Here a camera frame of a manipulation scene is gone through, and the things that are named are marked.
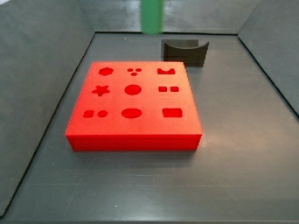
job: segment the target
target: red shape sorter box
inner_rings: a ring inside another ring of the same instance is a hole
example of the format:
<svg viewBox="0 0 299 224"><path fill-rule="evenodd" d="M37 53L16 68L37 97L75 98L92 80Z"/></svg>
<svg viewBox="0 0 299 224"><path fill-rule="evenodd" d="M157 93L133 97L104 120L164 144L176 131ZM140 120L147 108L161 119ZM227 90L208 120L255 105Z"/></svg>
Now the red shape sorter box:
<svg viewBox="0 0 299 224"><path fill-rule="evenodd" d="M201 124L181 62L93 62L65 131L75 151L196 150Z"/></svg>

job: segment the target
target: shape cutout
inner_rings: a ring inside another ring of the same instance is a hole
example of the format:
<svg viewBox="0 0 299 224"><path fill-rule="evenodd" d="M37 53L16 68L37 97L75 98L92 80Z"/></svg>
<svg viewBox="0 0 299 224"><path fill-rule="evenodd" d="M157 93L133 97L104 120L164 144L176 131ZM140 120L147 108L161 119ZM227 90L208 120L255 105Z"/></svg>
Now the shape cutout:
<svg viewBox="0 0 299 224"><path fill-rule="evenodd" d="M91 92L92 94L97 94L97 96L101 96L103 94L108 94L109 90L108 90L108 86L96 86L96 89Z"/></svg>
<svg viewBox="0 0 299 224"><path fill-rule="evenodd" d="M180 108L164 108L163 117L183 117L183 110Z"/></svg>
<svg viewBox="0 0 299 224"><path fill-rule="evenodd" d="M127 71L131 73L132 76L137 76L137 73L141 72L141 68L137 68L136 70L133 68L128 68Z"/></svg>
<svg viewBox="0 0 299 224"><path fill-rule="evenodd" d="M125 87L125 93L128 95L137 95L137 94L140 94L140 92L141 92L141 88L137 85L128 85Z"/></svg>
<svg viewBox="0 0 299 224"><path fill-rule="evenodd" d="M97 117L105 117L108 115L108 112L105 110L100 110L97 112Z"/></svg>
<svg viewBox="0 0 299 224"><path fill-rule="evenodd" d="M139 108L127 108L121 111L121 116L124 118L137 118L143 114L141 110Z"/></svg>
<svg viewBox="0 0 299 224"><path fill-rule="evenodd" d="M171 68L169 70L163 70L161 68L156 69L157 74L175 74L175 70L173 68Z"/></svg>
<svg viewBox="0 0 299 224"><path fill-rule="evenodd" d="M167 92L167 87L159 87L159 92Z"/></svg>
<svg viewBox="0 0 299 224"><path fill-rule="evenodd" d="M84 114L83 114L83 117L84 118L91 118L92 116L93 116L93 110L85 110Z"/></svg>
<svg viewBox="0 0 299 224"><path fill-rule="evenodd" d="M97 73L107 76L113 73L113 69L111 67L104 67L104 68L99 69Z"/></svg>
<svg viewBox="0 0 299 224"><path fill-rule="evenodd" d="M180 91L179 87L171 87L171 92L179 92L179 91Z"/></svg>

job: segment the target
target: table surface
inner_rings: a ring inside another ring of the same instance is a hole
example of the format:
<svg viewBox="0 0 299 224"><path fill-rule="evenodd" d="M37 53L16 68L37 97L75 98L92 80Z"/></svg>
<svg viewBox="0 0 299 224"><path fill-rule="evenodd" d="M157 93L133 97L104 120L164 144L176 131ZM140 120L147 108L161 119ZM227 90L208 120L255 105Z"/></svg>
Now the table surface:
<svg viewBox="0 0 299 224"><path fill-rule="evenodd" d="M91 62L160 60L163 39L209 41L204 68L187 68L199 149L73 152ZM297 161L297 117L236 36L96 34L1 221L299 221Z"/></svg>

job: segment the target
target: green cylinder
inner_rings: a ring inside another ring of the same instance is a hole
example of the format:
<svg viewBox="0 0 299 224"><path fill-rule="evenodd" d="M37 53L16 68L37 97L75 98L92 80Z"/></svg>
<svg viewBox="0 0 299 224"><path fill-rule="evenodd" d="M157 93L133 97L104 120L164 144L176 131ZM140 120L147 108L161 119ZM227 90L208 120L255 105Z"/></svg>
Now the green cylinder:
<svg viewBox="0 0 299 224"><path fill-rule="evenodd" d="M141 0L141 32L157 34L163 31L164 0Z"/></svg>

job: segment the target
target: gray wall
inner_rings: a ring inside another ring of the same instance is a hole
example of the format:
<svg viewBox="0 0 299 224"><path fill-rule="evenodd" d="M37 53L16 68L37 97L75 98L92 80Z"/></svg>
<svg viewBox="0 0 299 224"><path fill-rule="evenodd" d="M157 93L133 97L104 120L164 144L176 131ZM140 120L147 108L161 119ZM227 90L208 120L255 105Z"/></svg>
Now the gray wall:
<svg viewBox="0 0 299 224"><path fill-rule="evenodd" d="M164 0L164 32L237 34L260 0ZM79 0L96 32L140 32L139 0Z"/></svg>
<svg viewBox="0 0 299 224"><path fill-rule="evenodd" d="M0 216L92 36L77 1L0 6Z"/></svg>
<svg viewBox="0 0 299 224"><path fill-rule="evenodd" d="M263 0L239 38L299 114L299 1Z"/></svg>

